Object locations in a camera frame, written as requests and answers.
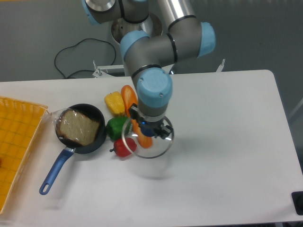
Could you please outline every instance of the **orange tray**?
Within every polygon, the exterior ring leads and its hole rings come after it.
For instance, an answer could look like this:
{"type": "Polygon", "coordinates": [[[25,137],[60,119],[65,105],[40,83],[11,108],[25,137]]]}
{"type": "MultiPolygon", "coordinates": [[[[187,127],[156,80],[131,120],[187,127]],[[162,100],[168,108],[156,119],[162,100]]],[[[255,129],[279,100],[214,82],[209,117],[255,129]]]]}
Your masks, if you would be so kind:
{"type": "Polygon", "coordinates": [[[0,96],[0,214],[47,106],[0,96]]]}

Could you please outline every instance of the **green bell pepper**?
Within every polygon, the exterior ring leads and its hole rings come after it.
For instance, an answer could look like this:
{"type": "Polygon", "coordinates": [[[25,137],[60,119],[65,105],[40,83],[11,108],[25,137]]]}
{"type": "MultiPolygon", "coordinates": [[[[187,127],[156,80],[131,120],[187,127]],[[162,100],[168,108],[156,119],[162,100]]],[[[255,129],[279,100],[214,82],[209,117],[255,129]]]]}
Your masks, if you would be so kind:
{"type": "MultiPolygon", "coordinates": [[[[110,119],[106,125],[106,131],[111,140],[116,141],[121,138],[122,128],[127,117],[114,117],[110,119]]],[[[129,123],[126,132],[129,132],[131,124],[129,123]]]]}

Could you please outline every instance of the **blue joint cap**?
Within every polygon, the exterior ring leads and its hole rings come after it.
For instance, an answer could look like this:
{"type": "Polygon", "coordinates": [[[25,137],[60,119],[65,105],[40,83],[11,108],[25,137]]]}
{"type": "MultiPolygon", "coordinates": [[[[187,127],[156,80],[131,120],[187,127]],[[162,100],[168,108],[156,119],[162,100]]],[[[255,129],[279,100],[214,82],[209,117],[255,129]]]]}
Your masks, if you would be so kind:
{"type": "Polygon", "coordinates": [[[132,31],[127,33],[120,42],[120,49],[123,60],[125,60],[126,52],[131,48],[131,46],[137,42],[139,39],[149,37],[145,31],[132,31]]]}
{"type": "Polygon", "coordinates": [[[151,108],[159,108],[169,103],[172,95],[170,75],[160,68],[143,71],[137,82],[139,99],[151,108]]]}
{"type": "Polygon", "coordinates": [[[147,137],[155,136],[155,133],[151,129],[147,129],[143,126],[141,126],[140,129],[141,129],[141,132],[144,136],[147,136],[147,137]]]}
{"type": "Polygon", "coordinates": [[[88,17],[90,23],[91,23],[92,25],[100,25],[100,23],[98,23],[98,22],[94,19],[94,17],[90,14],[90,11],[89,11],[89,9],[87,8],[87,5],[86,5],[86,3],[85,3],[85,0],[82,0],[82,6],[83,6],[83,8],[84,8],[84,10],[85,10],[86,16],[88,17]]]}
{"type": "Polygon", "coordinates": [[[207,23],[201,23],[202,40],[198,57],[212,52],[216,46],[216,36],[213,27],[207,23]]]}

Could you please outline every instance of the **toy vegetable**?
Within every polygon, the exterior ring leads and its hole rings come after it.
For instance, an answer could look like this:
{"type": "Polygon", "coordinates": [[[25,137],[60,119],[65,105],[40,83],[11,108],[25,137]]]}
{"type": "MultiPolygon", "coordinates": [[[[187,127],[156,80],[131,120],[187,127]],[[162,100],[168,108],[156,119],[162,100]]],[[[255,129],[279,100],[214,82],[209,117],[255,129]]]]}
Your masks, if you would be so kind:
{"type": "Polygon", "coordinates": [[[121,96],[124,102],[126,116],[130,117],[129,108],[131,108],[132,104],[134,103],[138,105],[137,96],[132,87],[129,85],[123,86],[121,89],[121,96]]]}
{"type": "MultiPolygon", "coordinates": [[[[106,131],[110,139],[116,141],[121,138],[122,128],[124,123],[126,122],[127,117],[115,117],[108,121],[106,125],[106,131]]],[[[126,131],[128,132],[130,128],[130,124],[127,126],[126,131]]]]}
{"type": "Polygon", "coordinates": [[[133,124],[133,131],[136,133],[138,143],[141,145],[143,148],[150,148],[152,146],[152,138],[144,136],[141,132],[141,129],[139,127],[139,124],[136,122],[136,120],[132,120],[133,124]]]}
{"type": "MultiPolygon", "coordinates": [[[[132,138],[125,138],[125,141],[128,145],[128,147],[135,152],[137,148],[137,144],[132,138]]],[[[131,152],[126,148],[124,145],[122,139],[118,139],[116,142],[114,142],[114,148],[109,150],[110,152],[115,152],[117,156],[119,157],[127,157],[131,154],[131,152]]]]}
{"type": "Polygon", "coordinates": [[[104,101],[114,117],[123,116],[125,114],[124,102],[119,92],[115,91],[106,95],[104,101]]]}

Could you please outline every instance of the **orange carrot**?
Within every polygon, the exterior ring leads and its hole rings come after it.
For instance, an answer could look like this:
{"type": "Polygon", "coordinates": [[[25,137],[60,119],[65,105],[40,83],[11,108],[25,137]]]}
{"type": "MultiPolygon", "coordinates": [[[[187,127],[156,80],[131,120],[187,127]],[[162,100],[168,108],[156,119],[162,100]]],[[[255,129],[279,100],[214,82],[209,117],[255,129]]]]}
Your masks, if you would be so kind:
{"type": "MultiPolygon", "coordinates": [[[[125,113],[128,117],[130,117],[129,108],[134,103],[138,105],[138,99],[137,99],[136,93],[134,92],[134,90],[132,89],[131,86],[125,85],[121,89],[121,96],[122,96],[124,106],[125,106],[125,113]]],[[[132,120],[132,124],[133,124],[134,133],[136,133],[138,135],[138,137],[137,137],[138,143],[143,148],[150,148],[152,146],[152,138],[144,136],[142,134],[139,124],[137,123],[136,120],[132,120]]]]}

